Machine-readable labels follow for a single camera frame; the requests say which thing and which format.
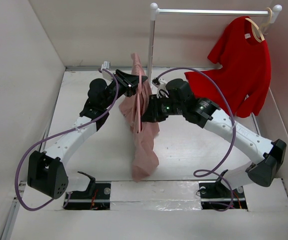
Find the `pink t-shirt with print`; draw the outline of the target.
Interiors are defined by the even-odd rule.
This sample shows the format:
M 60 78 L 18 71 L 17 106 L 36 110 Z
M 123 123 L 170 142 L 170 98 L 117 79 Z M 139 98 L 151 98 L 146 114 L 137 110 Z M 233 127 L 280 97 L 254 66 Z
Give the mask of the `pink t-shirt with print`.
M 149 96 L 152 95 L 152 89 L 149 80 L 143 80 L 143 93 L 141 96 L 141 116 L 145 113 Z M 125 117 L 133 134 L 135 146 L 134 159 L 132 162 L 132 179 L 140 182 L 151 176 L 159 165 L 159 160 L 154 152 L 154 139 L 159 134 L 159 124 L 157 122 L 142 122 L 142 130 L 137 133 L 137 110 L 136 110 L 136 94 L 126 97 L 119 105 L 119 110 Z

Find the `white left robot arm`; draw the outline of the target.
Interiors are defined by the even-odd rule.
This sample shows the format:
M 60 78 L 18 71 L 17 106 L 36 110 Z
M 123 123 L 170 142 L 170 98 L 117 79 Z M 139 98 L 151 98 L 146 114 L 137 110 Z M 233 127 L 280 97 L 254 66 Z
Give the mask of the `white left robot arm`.
M 95 193 L 94 177 L 82 171 L 67 173 L 67 163 L 78 148 L 104 125 L 109 116 L 108 108 L 122 95 L 133 96 L 147 79 L 146 76 L 116 70 L 114 73 L 104 71 L 102 78 L 92 80 L 88 98 L 72 129 L 43 152 L 31 153 L 28 185 L 55 200 L 64 193 L 75 191 L 84 198 L 92 197 Z

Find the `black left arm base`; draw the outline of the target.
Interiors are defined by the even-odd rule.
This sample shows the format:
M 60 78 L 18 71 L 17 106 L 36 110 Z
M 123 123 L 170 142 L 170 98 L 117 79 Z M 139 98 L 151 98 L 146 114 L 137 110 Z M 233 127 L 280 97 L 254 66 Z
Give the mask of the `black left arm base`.
M 74 191 L 70 198 L 67 193 L 64 198 L 63 208 L 65 210 L 110 210 L 111 182 L 96 182 L 90 192 Z

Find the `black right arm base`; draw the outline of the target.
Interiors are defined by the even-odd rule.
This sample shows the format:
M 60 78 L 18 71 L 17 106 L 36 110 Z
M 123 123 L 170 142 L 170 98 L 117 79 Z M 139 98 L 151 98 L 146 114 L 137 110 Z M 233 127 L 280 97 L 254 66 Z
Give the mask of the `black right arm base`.
M 217 179 L 201 180 L 199 181 L 199 189 L 196 191 L 196 196 L 201 199 L 201 207 L 203 210 L 215 210 L 223 212 L 225 210 L 246 210 L 247 203 L 243 188 L 241 192 L 238 188 L 229 189 L 224 184 L 226 178 L 224 177 L 228 170 L 224 170 L 218 174 L 211 170 L 201 169 L 194 172 L 194 176 L 199 173 L 206 175 L 216 175 Z

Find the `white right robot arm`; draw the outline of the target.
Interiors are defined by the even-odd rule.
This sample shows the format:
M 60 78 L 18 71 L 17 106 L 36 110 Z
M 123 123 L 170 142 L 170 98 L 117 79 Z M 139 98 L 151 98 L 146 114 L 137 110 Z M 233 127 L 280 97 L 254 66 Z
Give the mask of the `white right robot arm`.
M 286 143 L 272 141 L 252 132 L 231 119 L 216 103 L 207 98 L 196 98 L 188 82 L 177 78 L 163 85 L 165 96 L 153 94 L 141 120 L 148 123 L 165 121 L 171 115 L 181 115 L 189 123 L 212 132 L 242 151 L 248 164 L 224 172 L 216 182 L 215 191 L 225 197 L 241 186 L 255 183 L 269 187 L 284 161 Z

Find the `pink plastic hanger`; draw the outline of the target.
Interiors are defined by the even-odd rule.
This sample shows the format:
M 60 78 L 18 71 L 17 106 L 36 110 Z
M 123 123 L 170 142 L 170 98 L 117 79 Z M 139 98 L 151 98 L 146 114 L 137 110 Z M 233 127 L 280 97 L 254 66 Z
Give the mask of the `pink plastic hanger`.
M 143 93 L 143 72 L 140 71 L 139 72 L 139 83 L 138 83 L 138 87 L 137 87 L 137 93 L 136 93 L 136 114 L 137 114 L 137 133 L 140 133 L 142 130 L 142 123 L 141 123 L 141 96 Z

